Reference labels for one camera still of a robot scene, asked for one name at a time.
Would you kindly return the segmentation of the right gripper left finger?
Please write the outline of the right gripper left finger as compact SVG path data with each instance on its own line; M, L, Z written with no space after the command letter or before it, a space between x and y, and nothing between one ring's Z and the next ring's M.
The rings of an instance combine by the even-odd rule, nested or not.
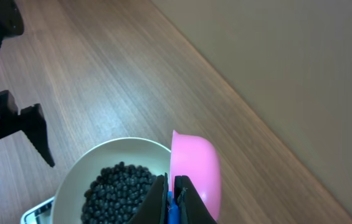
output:
M128 224L167 224L168 175L159 175Z

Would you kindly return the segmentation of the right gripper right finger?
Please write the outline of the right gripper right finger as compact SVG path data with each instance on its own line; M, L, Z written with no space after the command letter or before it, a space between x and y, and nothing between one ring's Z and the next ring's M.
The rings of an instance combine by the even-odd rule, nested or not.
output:
M217 224L188 176L175 177L174 197L180 224Z

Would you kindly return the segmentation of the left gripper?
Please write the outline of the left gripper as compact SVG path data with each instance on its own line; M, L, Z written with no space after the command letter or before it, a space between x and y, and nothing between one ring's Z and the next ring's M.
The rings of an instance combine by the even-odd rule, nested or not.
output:
M1 127L2 121L15 117L17 112L18 108L15 99L10 91L0 91L0 131L4 130L4 128ZM50 167L54 167L55 162L49 148L47 137L47 123L44 118L41 104L34 104L22 109L19 116L22 122L22 131L27 136L28 140L46 163ZM0 139L5 136L7 136L7 134L1 133Z

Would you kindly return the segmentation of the pink scoop blue handle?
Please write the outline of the pink scoop blue handle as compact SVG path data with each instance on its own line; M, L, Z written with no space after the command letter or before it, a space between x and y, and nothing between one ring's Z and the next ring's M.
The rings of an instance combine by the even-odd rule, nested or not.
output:
M174 197L174 180L188 176L212 218L217 222L221 210L221 168L214 146L199 136L173 132L170 159L168 223L179 223Z

